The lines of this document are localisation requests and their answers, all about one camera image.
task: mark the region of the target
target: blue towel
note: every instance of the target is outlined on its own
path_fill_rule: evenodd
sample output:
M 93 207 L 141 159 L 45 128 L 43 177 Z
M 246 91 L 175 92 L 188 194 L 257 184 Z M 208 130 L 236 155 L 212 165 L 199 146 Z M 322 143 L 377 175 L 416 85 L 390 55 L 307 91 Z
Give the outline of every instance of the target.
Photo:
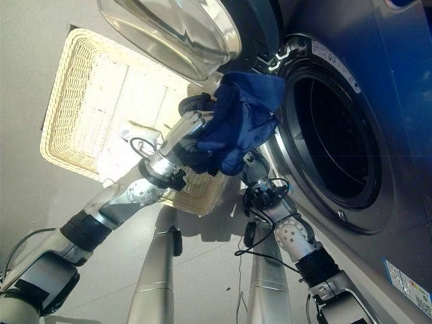
M 285 81 L 274 76 L 230 72 L 222 77 L 210 96 L 185 99 L 179 111 L 214 111 L 213 119 L 194 142 L 195 159 L 188 165 L 196 172 L 220 170 L 228 176 L 242 171 L 243 156 L 262 145 L 274 131 L 277 120 L 273 113 L 284 95 Z

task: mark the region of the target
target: sticker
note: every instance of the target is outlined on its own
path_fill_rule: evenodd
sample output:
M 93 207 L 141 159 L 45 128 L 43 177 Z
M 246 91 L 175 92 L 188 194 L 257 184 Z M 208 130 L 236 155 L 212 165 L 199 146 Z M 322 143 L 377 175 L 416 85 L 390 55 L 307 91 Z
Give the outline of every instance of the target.
M 384 265 L 393 286 L 432 318 L 432 295 L 389 261 L 384 260 Z
M 312 54 L 330 63 L 348 81 L 356 94 L 362 92 L 356 79 L 354 79 L 346 66 L 327 47 L 316 40 L 312 40 Z

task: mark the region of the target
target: wicker basket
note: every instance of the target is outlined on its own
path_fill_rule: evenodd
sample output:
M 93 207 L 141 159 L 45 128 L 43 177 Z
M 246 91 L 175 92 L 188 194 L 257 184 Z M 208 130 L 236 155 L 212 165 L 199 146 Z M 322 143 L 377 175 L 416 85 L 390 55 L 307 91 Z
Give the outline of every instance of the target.
M 89 30 L 75 29 L 60 59 L 40 152 L 49 162 L 103 182 L 97 160 L 122 124 L 132 121 L 166 135 L 180 118 L 178 103 L 199 90 L 143 55 Z M 191 170 L 186 177 L 183 191 L 168 192 L 161 201 L 191 213 L 209 213 L 227 177 Z

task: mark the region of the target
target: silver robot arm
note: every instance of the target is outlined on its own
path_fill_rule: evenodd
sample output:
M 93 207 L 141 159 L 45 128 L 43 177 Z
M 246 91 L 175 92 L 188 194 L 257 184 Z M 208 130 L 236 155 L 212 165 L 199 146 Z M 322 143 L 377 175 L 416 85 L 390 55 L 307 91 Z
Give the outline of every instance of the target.
M 161 148 L 102 190 L 63 227 L 55 230 L 3 278 L 0 323 L 39 323 L 55 312 L 79 280 L 76 267 L 138 210 L 157 202 L 168 188 L 180 190 L 184 172 L 173 148 L 203 129 L 212 113 L 189 111 L 173 127 Z
M 267 232 L 274 229 L 274 238 L 273 236 L 268 237 L 267 244 L 275 240 L 279 247 L 289 254 L 302 281 L 308 285 L 309 294 L 319 306 L 318 321 L 325 324 L 380 323 L 358 288 L 347 274 L 339 269 L 323 248 L 322 243 L 316 241 L 312 227 L 301 217 L 296 205 L 287 195 L 287 186 L 278 187 L 268 179 L 269 165 L 264 157 L 257 152 L 248 153 L 244 161 L 242 180 L 248 186 L 247 207 L 256 214 L 263 215 L 263 218 L 257 222 L 258 225 L 262 227 L 263 224 L 269 223 L 269 225 L 265 224 Z M 259 229 L 258 225 L 248 226 L 248 228 L 254 231 L 255 228 Z M 245 238 L 253 238 L 253 236 L 254 234 L 248 233 L 246 229 Z M 256 241 L 256 238 L 251 239 L 247 246 L 251 247 Z M 262 249 L 265 246 L 260 247 L 260 245 L 254 247 L 254 251 L 258 248 L 257 251 L 263 253 Z M 267 254 L 275 254 L 271 248 L 268 248 L 267 252 Z M 259 280 L 261 283 L 267 283 L 265 285 L 251 284 L 250 303 L 254 300 L 271 300 L 275 295 L 276 287 L 269 286 L 268 283 L 271 282 L 274 285 L 277 282 L 280 285 L 283 280 L 275 278 L 274 271 L 262 270 L 271 264 L 268 261 L 254 257 L 254 267 L 255 264 L 261 267 Z M 283 295 L 281 292 L 284 292 L 284 289 L 278 290 L 278 294 L 287 300 L 287 306 L 289 306 L 288 293 Z M 272 304 L 274 303 L 265 305 L 266 313 L 264 314 L 262 307 L 250 304 L 249 308 L 254 306 L 254 309 L 259 309 L 261 314 L 249 317 L 248 323 L 291 323 L 289 316 L 283 316 L 283 320 L 279 320 L 280 316 L 275 316 L 274 313 L 281 314 L 284 313 L 284 310 L 277 309 Z

